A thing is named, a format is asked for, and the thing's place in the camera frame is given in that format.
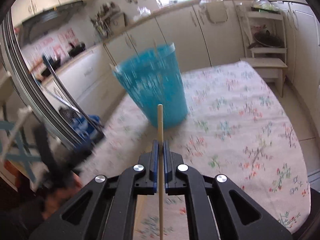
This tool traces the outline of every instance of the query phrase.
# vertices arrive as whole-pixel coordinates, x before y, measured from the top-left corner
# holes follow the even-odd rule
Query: white tablecloth
[[[170,150],[203,175],[226,174],[290,232],[310,213],[310,186],[289,118],[246,62],[182,75],[186,120],[166,130]],[[156,129],[126,95],[106,125],[106,140],[82,178],[120,174],[137,163]],[[165,196],[165,239],[188,239],[184,196]],[[158,238],[158,196],[148,196],[134,239]]]

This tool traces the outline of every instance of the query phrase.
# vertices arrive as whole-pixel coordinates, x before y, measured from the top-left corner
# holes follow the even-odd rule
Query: tiled floor
[[[303,109],[301,108],[294,92],[288,85],[284,85],[282,98],[277,92],[274,84],[269,84],[269,86],[278,98],[296,132],[306,163],[311,187],[316,190],[320,190],[320,151],[316,143],[316,137],[311,129],[311,125],[303,113]]]

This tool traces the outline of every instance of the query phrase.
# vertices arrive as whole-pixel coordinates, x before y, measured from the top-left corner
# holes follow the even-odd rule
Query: blue bucket
[[[187,115],[187,103],[174,44],[148,49],[121,62],[113,72],[151,124],[157,127],[157,106],[163,104],[164,128]]]

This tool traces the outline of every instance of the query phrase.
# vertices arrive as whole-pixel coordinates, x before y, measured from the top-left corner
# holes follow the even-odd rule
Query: white plastic bag on counter
[[[133,20],[136,22],[138,21],[140,18],[142,17],[147,17],[151,14],[150,10],[147,9],[146,7],[138,7],[138,12],[139,12],[139,15],[136,15],[133,17]]]
[[[279,8],[269,2],[269,0],[252,0],[252,7],[275,12],[279,11]]]

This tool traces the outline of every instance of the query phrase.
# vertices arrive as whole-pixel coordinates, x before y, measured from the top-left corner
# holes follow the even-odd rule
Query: range hood
[[[19,26],[17,35],[20,47],[36,41],[49,31],[60,28],[84,6],[84,2],[74,2],[44,11]]]

